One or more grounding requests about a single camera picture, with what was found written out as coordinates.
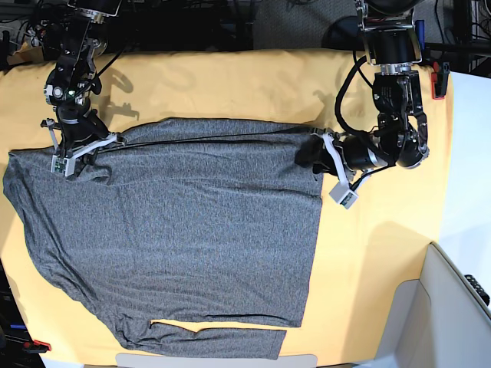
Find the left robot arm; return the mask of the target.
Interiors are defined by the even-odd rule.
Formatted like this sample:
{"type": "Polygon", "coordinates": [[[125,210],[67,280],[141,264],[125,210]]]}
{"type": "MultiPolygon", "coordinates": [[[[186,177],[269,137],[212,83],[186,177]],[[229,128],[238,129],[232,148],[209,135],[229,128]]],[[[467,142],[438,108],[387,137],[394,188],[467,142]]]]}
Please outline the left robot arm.
{"type": "Polygon", "coordinates": [[[295,157],[302,167],[315,173],[339,176],[376,167],[412,169],[429,154],[427,116],[423,111],[420,78],[412,67],[421,62],[421,47],[414,22],[415,1],[357,1],[358,34],[365,55],[354,66],[334,102],[334,116],[342,133],[330,132],[333,153],[321,138],[311,138],[295,157]],[[348,125],[341,105],[361,66],[379,67],[369,84],[377,109],[377,126],[372,131],[348,125]]]}

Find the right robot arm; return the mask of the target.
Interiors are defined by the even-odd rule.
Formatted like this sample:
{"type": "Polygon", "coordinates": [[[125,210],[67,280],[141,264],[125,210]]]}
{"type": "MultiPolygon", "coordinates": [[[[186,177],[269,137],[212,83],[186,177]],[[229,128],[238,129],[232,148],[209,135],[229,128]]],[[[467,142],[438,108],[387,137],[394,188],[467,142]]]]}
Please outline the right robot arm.
{"type": "Polygon", "coordinates": [[[118,135],[108,130],[91,107],[90,95],[102,90],[102,71],[94,59],[107,47],[107,18],[117,16],[121,1],[69,1],[74,16],[61,41],[61,54],[44,85],[47,104],[55,118],[42,120],[49,130],[54,153],[51,171],[72,176],[77,163],[101,147],[117,142],[118,135]]]}

